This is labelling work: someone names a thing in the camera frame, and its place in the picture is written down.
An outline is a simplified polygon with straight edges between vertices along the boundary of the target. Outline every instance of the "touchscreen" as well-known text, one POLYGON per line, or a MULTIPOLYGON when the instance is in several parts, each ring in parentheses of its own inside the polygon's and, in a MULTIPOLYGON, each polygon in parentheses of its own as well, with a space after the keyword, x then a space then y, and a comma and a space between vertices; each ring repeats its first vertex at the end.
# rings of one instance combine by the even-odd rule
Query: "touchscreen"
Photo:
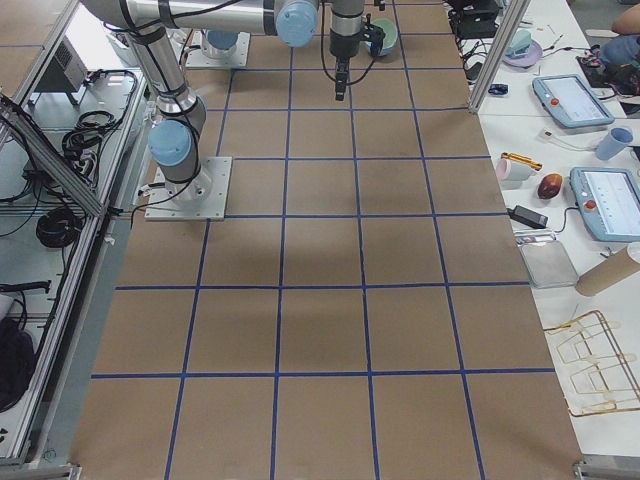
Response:
POLYGON ((560 105, 573 121, 599 120, 606 115, 593 98, 575 78, 552 78, 545 80, 551 94, 560 100, 560 105))
POLYGON ((627 175, 620 172, 585 172, 589 189, 611 235, 640 235, 640 205, 627 175))

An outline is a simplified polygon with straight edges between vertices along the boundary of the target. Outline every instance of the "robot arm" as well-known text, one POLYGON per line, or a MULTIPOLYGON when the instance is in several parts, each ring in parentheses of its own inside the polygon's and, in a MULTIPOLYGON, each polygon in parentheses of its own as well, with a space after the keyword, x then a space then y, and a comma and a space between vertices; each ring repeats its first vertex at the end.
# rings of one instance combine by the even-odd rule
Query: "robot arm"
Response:
MULTIPOLYGON (((139 60, 160 112, 168 120, 154 128, 149 148, 167 179, 174 201, 206 195, 198 139, 206 107, 188 86, 166 35, 169 28, 278 35, 299 47, 313 37, 318 5, 325 0, 80 0, 100 20, 122 29, 139 60)), ((336 57, 336 99, 344 99, 349 61, 360 42, 381 43, 384 34, 362 18, 365 0, 333 0, 330 51, 336 57)), ((375 0, 384 9, 384 0, 375 0)))

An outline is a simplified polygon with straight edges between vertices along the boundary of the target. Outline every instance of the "blue cup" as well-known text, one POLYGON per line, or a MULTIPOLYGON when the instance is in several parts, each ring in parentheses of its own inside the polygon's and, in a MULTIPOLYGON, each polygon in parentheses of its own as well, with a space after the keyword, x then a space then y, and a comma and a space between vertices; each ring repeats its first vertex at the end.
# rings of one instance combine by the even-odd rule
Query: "blue cup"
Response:
POLYGON ((630 130, 622 127, 614 127, 607 136, 602 139, 596 148, 596 157, 600 160, 609 160, 614 155, 620 153, 624 147, 633 141, 633 134, 630 130))

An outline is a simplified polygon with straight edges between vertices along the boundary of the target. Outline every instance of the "purple plate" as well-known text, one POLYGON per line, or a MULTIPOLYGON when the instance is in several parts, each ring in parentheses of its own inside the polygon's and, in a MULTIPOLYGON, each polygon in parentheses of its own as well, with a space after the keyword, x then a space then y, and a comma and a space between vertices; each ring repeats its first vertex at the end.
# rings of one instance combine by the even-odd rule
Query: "purple plate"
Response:
POLYGON ((538 60, 542 58, 542 47, 535 40, 531 40, 531 46, 529 47, 529 51, 523 57, 519 58, 510 58, 506 55, 502 57, 502 61, 507 65, 512 65, 514 67, 520 68, 529 68, 536 63, 538 60))

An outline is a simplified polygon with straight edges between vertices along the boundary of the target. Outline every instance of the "person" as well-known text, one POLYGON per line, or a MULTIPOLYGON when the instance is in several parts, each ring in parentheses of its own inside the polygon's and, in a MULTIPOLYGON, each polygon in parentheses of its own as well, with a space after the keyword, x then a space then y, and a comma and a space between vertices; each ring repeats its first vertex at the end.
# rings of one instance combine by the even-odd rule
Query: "person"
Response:
POLYGON ((620 15, 611 26, 619 36, 600 49, 598 58, 605 67, 619 67, 640 60, 640 4, 620 15))

